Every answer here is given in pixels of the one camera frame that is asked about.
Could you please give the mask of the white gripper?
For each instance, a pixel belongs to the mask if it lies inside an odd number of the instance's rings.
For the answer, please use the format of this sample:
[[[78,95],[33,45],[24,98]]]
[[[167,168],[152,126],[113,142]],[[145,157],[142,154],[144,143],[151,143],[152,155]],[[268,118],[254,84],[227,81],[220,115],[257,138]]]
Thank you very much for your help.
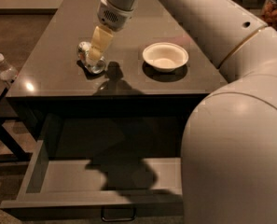
[[[86,58],[95,65],[102,58],[113,39],[113,32],[120,31],[133,13],[133,0],[100,0],[98,18],[102,25],[95,27]]]

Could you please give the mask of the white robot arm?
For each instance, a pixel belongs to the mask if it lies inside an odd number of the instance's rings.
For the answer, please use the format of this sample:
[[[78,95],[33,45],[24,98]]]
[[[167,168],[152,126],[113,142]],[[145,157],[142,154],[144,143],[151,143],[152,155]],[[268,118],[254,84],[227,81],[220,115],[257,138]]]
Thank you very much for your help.
[[[232,0],[159,1],[227,81],[187,121],[184,223],[277,224],[277,31]]]

